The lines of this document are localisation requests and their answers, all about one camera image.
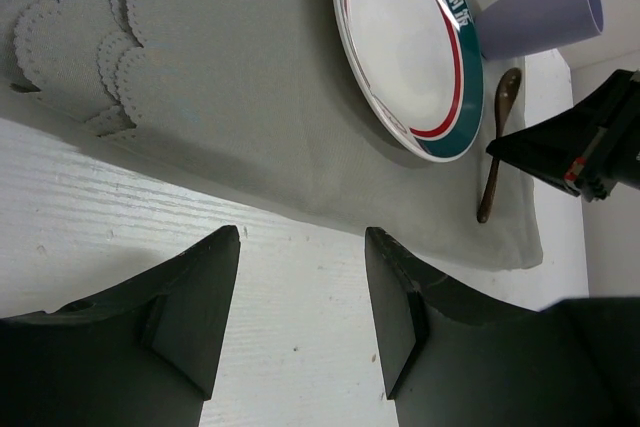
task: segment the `plate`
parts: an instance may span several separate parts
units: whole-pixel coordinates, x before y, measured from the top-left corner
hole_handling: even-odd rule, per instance
[[[385,127],[411,152],[450,162],[482,120],[484,81],[466,0],[334,0],[351,68]]]

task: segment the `wooden spoon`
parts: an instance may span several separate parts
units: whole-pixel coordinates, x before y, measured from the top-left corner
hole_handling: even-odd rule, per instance
[[[513,104],[518,97],[521,82],[522,70],[517,67],[507,70],[500,79],[500,82],[498,82],[495,99],[496,139],[502,137],[502,134],[504,133],[504,125],[507,123],[507,118],[509,117]],[[495,196],[496,184],[498,182],[499,166],[500,160],[494,157],[491,161],[491,170],[489,171],[487,186],[484,188],[484,195],[482,196],[482,202],[480,202],[480,207],[478,208],[478,214],[476,217],[478,222],[481,224],[486,223],[487,220],[489,220],[489,215],[491,215],[493,197]]]

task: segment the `cup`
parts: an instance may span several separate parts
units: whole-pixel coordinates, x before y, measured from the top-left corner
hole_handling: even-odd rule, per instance
[[[487,60],[535,54],[596,37],[601,0],[498,0],[475,19]]]

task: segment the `plate rim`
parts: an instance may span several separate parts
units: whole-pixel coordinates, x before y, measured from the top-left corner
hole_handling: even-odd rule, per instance
[[[345,54],[349,61],[349,65],[351,66],[353,75],[355,76],[356,81],[358,82],[358,86],[360,87],[360,90],[362,91],[365,98],[367,99],[367,103],[369,104],[369,107],[371,108],[371,110],[373,110],[376,117],[378,117],[378,120],[380,120],[380,122],[385,126],[385,128],[389,131],[389,133],[391,133],[391,135],[393,135],[393,137],[407,150],[417,155],[418,157],[421,157],[431,162],[435,162],[435,163],[453,162],[461,158],[463,155],[465,155],[477,140],[478,133],[480,131],[480,127],[482,125],[482,121],[484,118],[484,110],[485,110],[484,109],[484,103],[485,103],[484,102],[484,65],[483,65],[482,57],[480,57],[480,67],[481,67],[481,74],[482,74],[482,82],[481,82],[482,91],[480,93],[481,94],[480,96],[482,98],[482,104],[480,105],[480,117],[478,119],[478,124],[475,127],[474,135],[471,138],[471,141],[469,142],[469,144],[459,154],[452,157],[435,156],[425,151],[422,147],[418,147],[417,145],[413,144],[401,132],[398,132],[398,130],[400,129],[396,125],[394,125],[392,120],[389,118],[389,117],[395,118],[395,115],[393,114],[391,109],[389,109],[386,105],[380,102],[375,96],[375,94],[373,94],[364,77],[363,72],[361,72],[361,67],[357,59],[356,49],[355,49],[355,46],[352,45],[350,29],[347,26],[346,18],[342,9],[342,0],[333,0],[333,7],[334,7],[335,16],[336,16],[336,23],[338,25],[338,30],[340,32],[340,39],[342,41],[343,50],[345,51]],[[469,25],[473,28],[475,33],[475,24],[473,22],[473,19],[470,20]],[[382,112],[383,109],[386,109],[389,115],[385,115]],[[402,124],[399,120],[396,120],[396,121],[400,126],[402,126],[402,129],[406,131],[404,124]]]

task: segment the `white table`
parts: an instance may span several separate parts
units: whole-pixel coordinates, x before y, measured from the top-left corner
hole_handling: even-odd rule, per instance
[[[530,123],[571,106],[569,69],[557,52],[527,59],[525,93]],[[397,425],[383,395],[361,236],[95,160],[41,130],[110,162],[141,166],[17,99],[0,91],[0,316],[56,310],[236,224],[240,267],[202,425]],[[587,295],[579,201],[538,184],[536,208],[541,266],[489,273],[434,265],[530,308]]]

